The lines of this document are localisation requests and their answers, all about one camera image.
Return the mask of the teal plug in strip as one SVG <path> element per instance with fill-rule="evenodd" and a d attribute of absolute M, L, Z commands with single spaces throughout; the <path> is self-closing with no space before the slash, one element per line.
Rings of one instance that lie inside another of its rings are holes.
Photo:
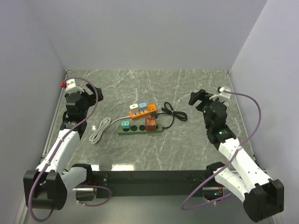
<path fill-rule="evenodd" d="M 129 121 L 122 121 L 122 122 L 121 122 L 121 128 L 122 128 L 122 129 L 129 129 L 129 128 L 130 128 L 130 123 L 129 123 Z"/>

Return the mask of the light blue charger plug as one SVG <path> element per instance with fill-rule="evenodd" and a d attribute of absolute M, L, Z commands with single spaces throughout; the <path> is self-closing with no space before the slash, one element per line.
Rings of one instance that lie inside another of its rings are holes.
<path fill-rule="evenodd" d="M 145 113 L 147 111 L 147 103 L 143 102 L 139 104 L 139 110 L 141 113 Z"/>

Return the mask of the white charger plug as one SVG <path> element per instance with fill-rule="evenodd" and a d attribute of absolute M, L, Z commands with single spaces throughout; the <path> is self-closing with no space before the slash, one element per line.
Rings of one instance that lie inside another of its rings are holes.
<path fill-rule="evenodd" d="M 139 113 L 139 105 L 137 103 L 130 105 L 129 108 L 130 108 L 130 112 L 134 116 L 138 115 L 138 113 Z"/>

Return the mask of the red cube socket adapter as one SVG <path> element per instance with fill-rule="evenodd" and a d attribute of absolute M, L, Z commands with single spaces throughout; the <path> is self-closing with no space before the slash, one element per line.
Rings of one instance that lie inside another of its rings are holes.
<path fill-rule="evenodd" d="M 157 120 L 155 117 L 147 117 L 145 119 L 145 130 L 147 132 L 155 131 L 157 128 Z"/>

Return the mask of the orange power strip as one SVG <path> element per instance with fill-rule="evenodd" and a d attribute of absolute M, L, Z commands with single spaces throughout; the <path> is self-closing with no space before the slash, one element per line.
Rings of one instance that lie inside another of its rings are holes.
<path fill-rule="evenodd" d="M 129 108 L 129 114 L 132 120 L 141 119 L 157 111 L 157 107 L 155 104 L 148 105 L 146 103 L 133 104 L 130 105 Z"/>

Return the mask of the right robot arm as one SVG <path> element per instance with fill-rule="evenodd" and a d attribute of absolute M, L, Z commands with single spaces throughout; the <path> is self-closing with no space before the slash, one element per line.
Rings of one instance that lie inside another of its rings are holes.
<path fill-rule="evenodd" d="M 206 184 L 220 184 L 242 202 L 248 217 L 257 223 L 284 211 L 285 189 L 279 179 L 273 180 L 259 168 L 226 124 L 224 103 L 231 95 L 233 92 L 225 87 L 219 87 L 215 95 L 204 89 L 191 93 L 189 105 L 200 101 L 196 109 L 203 113 L 208 140 L 228 162 L 212 164 L 205 180 L 184 200 L 181 208 L 188 210 L 186 203 Z"/>

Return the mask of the green power strip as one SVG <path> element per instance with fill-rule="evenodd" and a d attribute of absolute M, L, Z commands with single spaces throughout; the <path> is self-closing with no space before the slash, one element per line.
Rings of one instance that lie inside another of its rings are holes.
<path fill-rule="evenodd" d="M 136 134 L 152 134 L 162 133 L 163 127 L 161 124 L 157 124 L 154 131 L 147 131 L 145 125 L 132 125 L 129 129 L 123 129 L 122 126 L 117 126 L 118 135 L 136 135 Z"/>

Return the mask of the black base beam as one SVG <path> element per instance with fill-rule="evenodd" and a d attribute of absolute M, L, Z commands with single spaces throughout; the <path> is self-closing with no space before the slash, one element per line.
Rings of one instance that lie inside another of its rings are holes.
<path fill-rule="evenodd" d="M 207 170 L 94 171 L 94 181 L 75 189 L 78 201 L 112 196 L 187 196 L 211 175 Z"/>

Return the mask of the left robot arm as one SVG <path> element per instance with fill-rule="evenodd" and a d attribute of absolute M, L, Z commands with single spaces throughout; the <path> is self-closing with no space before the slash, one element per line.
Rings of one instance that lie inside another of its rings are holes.
<path fill-rule="evenodd" d="M 23 177 L 26 206 L 30 209 L 60 210 L 70 190 L 79 184 L 87 188 L 93 183 L 89 165 L 78 165 L 80 171 L 72 171 L 74 177 L 62 177 L 68 158 L 86 130 L 89 108 L 96 108 L 104 99 L 100 88 L 91 84 L 86 87 L 91 94 L 75 84 L 66 86 L 66 110 L 57 140 L 36 169 L 28 170 Z"/>

